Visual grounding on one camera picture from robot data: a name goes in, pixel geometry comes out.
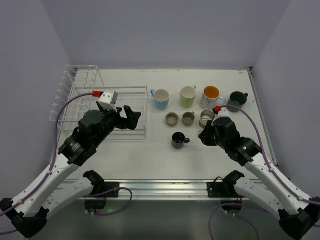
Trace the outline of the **cream brown mug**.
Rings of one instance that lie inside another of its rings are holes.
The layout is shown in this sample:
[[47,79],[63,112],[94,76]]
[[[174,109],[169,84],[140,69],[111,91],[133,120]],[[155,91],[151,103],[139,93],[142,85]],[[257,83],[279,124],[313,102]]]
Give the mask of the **cream brown mug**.
[[208,121],[213,121],[215,119],[215,114],[212,110],[204,110],[200,114],[199,126],[205,128]]

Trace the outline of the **dark teal wave mug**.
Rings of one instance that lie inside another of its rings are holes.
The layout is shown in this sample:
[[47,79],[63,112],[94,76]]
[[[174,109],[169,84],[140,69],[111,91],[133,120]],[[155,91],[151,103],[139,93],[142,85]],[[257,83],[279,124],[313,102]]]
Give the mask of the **dark teal wave mug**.
[[247,103],[248,96],[249,96],[248,93],[234,91],[229,96],[227,105],[237,107],[238,109],[242,109],[243,106]]

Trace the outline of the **dark blue mug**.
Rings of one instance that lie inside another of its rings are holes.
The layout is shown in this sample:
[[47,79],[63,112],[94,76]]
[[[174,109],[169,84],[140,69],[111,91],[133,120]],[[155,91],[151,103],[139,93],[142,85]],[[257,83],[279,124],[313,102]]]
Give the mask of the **dark blue mug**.
[[175,132],[172,135],[171,145],[175,149],[181,149],[184,147],[184,144],[190,142],[190,138],[186,137],[182,132]]

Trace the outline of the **speckled beige small cup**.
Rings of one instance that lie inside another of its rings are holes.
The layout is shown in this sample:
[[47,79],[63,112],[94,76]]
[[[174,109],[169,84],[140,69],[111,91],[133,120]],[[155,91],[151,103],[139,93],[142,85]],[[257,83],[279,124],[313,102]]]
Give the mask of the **speckled beige small cup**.
[[175,112],[169,112],[165,116],[165,123],[169,127],[175,127],[179,122],[179,115]]

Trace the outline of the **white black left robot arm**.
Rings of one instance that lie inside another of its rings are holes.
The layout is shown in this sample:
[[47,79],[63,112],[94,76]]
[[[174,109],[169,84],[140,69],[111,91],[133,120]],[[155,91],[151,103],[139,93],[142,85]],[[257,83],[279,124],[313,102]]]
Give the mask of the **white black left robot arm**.
[[98,146],[114,129],[136,129],[142,114],[129,106],[124,106],[123,110],[126,117],[121,117],[121,108],[107,110],[100,106],[98,110],[87,111],[72,135],[54,151],[48,167],[16,197],[0,202],[16,231],[26,238],[39,233],[49,214],[45,201],[54,190],[97,152]]

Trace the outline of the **white patterned orange-inside mug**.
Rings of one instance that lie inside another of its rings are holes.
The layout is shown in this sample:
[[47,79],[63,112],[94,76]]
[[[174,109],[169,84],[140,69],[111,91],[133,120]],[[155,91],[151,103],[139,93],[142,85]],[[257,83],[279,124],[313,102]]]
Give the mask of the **white patterned orange-inside mug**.
[[226,102],[217,87],[207,86],[203,90],[199,105],[203,110],[212,110],[216,106],[224,105]]

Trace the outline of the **light blue mug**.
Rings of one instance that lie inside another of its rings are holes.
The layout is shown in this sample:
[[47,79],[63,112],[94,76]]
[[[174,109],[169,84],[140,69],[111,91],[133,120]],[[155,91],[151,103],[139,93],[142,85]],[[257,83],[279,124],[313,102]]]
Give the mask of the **light blue mug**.
[[154,99],[155,107],[158,110],[165,110],[168,107],[170,95],[164,89],[151,89],[150,93]]

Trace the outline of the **pale yellow mug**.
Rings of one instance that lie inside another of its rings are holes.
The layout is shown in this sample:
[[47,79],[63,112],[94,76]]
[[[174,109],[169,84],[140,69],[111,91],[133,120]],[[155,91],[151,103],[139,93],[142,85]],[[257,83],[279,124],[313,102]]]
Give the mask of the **pale yellow mug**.
[[183,108],[191,108],[196,95],[197,95],[197,86],[185,86],[180,91],[180,104]]

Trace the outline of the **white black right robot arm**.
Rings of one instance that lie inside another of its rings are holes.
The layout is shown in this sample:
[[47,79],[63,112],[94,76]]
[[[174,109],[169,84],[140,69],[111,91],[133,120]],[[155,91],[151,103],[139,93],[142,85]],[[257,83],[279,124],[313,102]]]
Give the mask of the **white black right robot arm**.
[[231,160],[264,184],[264,187],[258,186],[238,171],[228,175],[231,189],[275,217],[282,230],[292,239],[302,239],[320,220],[319,197],[311,197],[294,185],[264,157],[257,143],[240,135],[229,117],[207,121],[199,138],[206,146],[222,148]]

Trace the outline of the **grey small cup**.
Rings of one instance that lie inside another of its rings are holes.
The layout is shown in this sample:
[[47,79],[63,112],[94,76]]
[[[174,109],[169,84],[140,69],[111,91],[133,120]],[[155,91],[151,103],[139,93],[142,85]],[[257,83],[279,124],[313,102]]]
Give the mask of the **grey small cup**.
[[193,125],[195,121],[195,113],[192,111],[192,112],[185,112],[183,115],[182,115],[182,123],[187,126],[187,127],[190,127]]

